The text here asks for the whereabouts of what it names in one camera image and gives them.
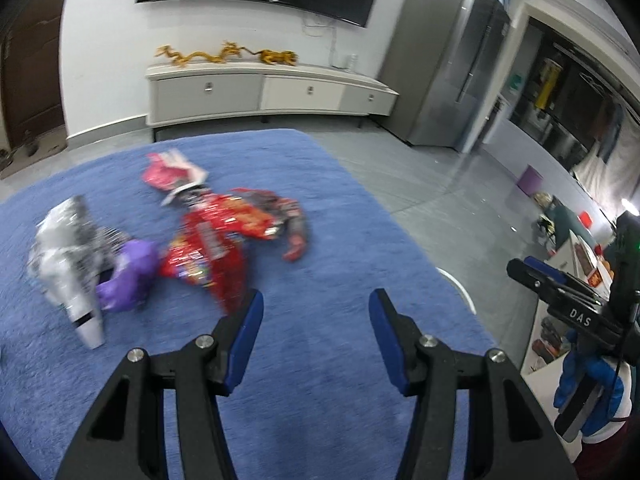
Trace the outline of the blue white gloved right hand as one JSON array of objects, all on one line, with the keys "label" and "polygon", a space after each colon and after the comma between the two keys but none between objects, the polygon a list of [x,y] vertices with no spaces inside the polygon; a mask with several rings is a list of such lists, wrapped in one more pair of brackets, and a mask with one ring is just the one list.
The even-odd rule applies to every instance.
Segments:
[{"label": "blue white gloved right hand", "polygon": [[601,356],[576,330],[568,332],[567,340],[570,351],[553,398],[558,410],[554,430],[566,442],[602,443],[630,419],[634,372],[624,360]]}]

